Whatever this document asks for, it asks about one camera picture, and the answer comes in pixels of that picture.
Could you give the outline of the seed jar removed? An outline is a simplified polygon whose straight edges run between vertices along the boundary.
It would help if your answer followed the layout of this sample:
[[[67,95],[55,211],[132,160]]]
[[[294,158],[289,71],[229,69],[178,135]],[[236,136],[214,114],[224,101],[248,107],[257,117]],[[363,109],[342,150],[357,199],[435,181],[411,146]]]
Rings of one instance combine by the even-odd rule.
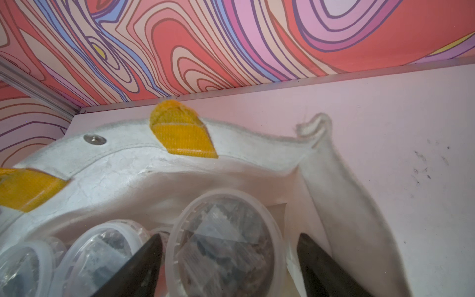
[[[94,226],[68,249],[58,266],[49,296],[91,297],[150,239],[132,220]]]
[[[282,233],[250,194],[209,191],[174,225],[165,275],[171,297],[280,297],[286,278]]]

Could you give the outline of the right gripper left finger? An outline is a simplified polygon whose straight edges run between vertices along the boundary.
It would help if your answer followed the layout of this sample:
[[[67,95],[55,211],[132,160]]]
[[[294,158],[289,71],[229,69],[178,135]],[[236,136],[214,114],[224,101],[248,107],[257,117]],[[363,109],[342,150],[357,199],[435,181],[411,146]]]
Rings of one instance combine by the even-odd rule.
[[[155,295],[163,243],[159,234],[153,235],[93,297],[152,297]]]

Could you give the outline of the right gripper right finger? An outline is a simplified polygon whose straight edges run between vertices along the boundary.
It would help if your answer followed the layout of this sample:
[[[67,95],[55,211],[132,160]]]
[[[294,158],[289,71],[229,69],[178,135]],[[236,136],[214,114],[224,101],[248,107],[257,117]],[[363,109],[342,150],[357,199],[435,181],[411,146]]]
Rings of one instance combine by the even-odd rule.
[[[308,297],[371,296],[305,233],[299,235],[297,254]]]

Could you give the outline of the seed jar purple label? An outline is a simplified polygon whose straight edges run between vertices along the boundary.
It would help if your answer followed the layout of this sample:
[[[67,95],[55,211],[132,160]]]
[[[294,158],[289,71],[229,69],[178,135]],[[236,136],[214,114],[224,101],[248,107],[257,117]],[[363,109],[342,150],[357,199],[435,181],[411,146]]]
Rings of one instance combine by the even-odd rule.
[[[67,248],[55,238],[25,241],[1,255],[2,297],[47,297]]]

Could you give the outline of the white canvas bag yellow handles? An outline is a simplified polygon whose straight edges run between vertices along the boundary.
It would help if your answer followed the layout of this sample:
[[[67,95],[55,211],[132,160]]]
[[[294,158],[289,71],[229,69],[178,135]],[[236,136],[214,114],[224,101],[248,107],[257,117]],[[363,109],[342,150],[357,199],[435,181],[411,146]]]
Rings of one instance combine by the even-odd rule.
[[[395,239],[371,195],[332,141],[330,118],[299,124],[297,137],[254,133],[202,119],[199,129],[169,120],[185,111],[162,103],[146,120],[65,137],[1,171],[1,249],[50,236],[73,241],[114,219],[153,229],[174,224],[197,197],[235,189],[276,207],[283,236],[281,297],[306,292],[298,261],[309,235],[375,297],[411,295]]]

